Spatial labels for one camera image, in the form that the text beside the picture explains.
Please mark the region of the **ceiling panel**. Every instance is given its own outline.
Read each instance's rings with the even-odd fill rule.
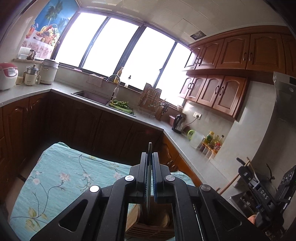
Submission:
[[[149,22],[186,43],[201,30],[213,35],[258,24],[285,25],[263,0],[81,0],[82,7],[108,9]]]

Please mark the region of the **gray countertop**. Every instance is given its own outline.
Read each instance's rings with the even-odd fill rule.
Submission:
[[[143,115],[136,110],[134,111],[136,117],[130,116],[115,109],[111,109],[107,106],[97,104],[95,102],[71,94],[73,92],[81,91],[81,89],[65,85],[59,82],[53,82],[51,85],[39,84],[35,86],[27,86],[21,84],[16,85],[11,89],[1,91],[0,103],[1,106],[4,106],[16,100],[49,91],[61,94],[76,101],[86,103],[88,105],[94,106],[96,108],[102,109],[112,114],[116,114],[130,119],[132,121],[163,131],[166,137],[168,137],[168,139],[172,142],[172,144],[178,150],[180,155],[184,158],[184,160],[188,163],[188,165],[191,167],[191,169],[195,172],[195,174],[203,183],[209,184],[214,189],[216,189],[217,187],[220,187],[222,189],[227,185],[227,179],[210,163],[209,159],[207,159],[205,155],[202,154],[199,150],[192,148],[189,145],[189,140],[186,136],[173,132],[169,124],[163,121],[158,121],[155,119],[155,117],[148,117],[146,115]],[[235,195],[239,192],[239,190],[231,186],[223,194],[223,196],[224,198],[228,198],[229,196]]]

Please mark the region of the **blue sky in poster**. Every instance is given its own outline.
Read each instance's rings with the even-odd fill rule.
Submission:
[[[45,15],[50,6],[55,6],[57,2],[58,0],[50,0],[48,4],[46,4],[46,6],[42,9],[40,14],[35,19],[34,25],[37,26],[36,24],[38,24],[38,28],[36,28],[36,30],[40,31],[43,26],[48,25],[49,20],[45,18]],[[61,2],[63,2],[62,11],[58,14],[58,17],[56,19],[52,19],[50,21],[50,24],[55,23],[59,25],[58,29],[60,33],[64,30],[67,24],[67,21],[61,23],[61,20],[70,19],[74,15],[74,13],[79,9],[78,4],[75,0],[61,0]]]

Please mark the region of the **rice cooker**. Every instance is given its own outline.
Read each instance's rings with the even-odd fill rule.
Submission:
[[[41,65],[39,75],[40,83],[42,84],[52,84],[57,73],[59,62],[53,61],[51,59],[45,59]]]
[[[0,63],[0,90],[7,90],[14,86],[18,70],[12,63]]]

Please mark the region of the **floor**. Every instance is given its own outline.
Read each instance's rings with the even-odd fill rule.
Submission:
[[[25,179],[27,179],[30,176],[31,171],[37,164],[39,157],[41,156],[42,152],[46,150],[48,147],[50,147],[51,144],[44,144],[42,145],[36,153],[31,157],[30,160],[28,160],[27,165],[24,167],[24,169],[20,172],[20,175],[23,176]],[[15,201],[20,193],[20,190],[22,189],[24,185],[24,181],[22,181],[20,178],[16,178],[9,193],[7,194],[7,197],[5,199],[5,205],[6,209],[8,211],[8,220],[10,218],[13,206],[15,204]]]

